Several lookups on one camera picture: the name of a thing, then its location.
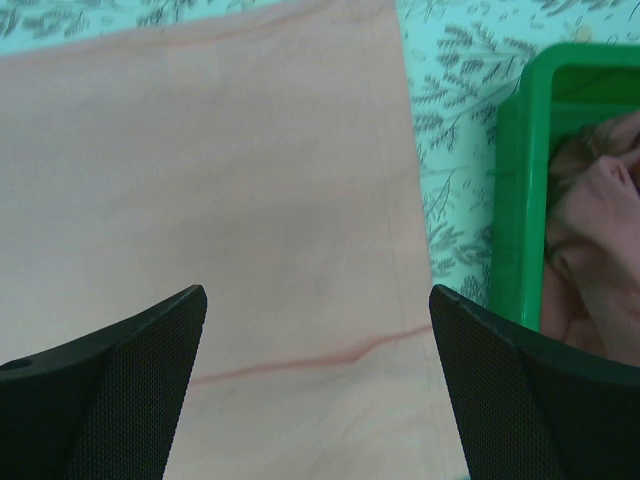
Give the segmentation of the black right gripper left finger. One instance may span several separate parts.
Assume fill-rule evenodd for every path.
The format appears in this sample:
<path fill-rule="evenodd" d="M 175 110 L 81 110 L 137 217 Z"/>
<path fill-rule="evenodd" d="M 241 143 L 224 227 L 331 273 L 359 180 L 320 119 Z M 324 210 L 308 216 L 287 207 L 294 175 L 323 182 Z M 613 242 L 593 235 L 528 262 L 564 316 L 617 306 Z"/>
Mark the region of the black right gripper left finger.
<path fill-rule="evenodd" d="M 4 479 L 160 479 L 207 311 L 191 286 L 1 367 Z"/>

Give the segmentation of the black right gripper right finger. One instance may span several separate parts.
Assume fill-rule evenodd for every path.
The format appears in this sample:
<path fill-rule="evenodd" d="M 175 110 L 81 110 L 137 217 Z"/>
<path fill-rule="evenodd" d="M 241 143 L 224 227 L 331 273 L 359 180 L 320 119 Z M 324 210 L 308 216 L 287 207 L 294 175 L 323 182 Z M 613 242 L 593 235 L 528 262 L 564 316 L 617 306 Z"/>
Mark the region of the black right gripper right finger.
<path fill-rule="evenodd" d="M 471 478 L 638 478 L 638 368 L 552 340 L 443 285 L 429 308 Z"/>

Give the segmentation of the dusty rose t shirt in tray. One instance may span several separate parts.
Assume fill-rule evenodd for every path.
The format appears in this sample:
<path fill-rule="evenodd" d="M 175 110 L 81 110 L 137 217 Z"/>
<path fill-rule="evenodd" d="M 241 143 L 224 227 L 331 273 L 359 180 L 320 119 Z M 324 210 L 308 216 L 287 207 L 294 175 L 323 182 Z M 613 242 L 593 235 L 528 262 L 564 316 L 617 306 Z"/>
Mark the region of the dusty rose t shirt in tray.
<path fill-rule="evenodd" d="M 539 330 L 639 363 L 639 115 L 581 128 L 549 164 Z"/>

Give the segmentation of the green plastic tray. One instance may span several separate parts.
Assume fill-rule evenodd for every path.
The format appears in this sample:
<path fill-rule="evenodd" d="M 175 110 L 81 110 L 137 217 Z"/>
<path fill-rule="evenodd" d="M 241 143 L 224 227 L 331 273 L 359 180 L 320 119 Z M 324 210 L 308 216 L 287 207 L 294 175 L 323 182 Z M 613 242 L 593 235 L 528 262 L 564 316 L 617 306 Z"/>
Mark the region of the green plastic tray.
<path fill-rule="evenodd" d="M 523 68 L 498 108 L 490 311 L 538 330 L 548 163 L 581 127 L 639 107 L 639 48 L 560 43 Z"/>

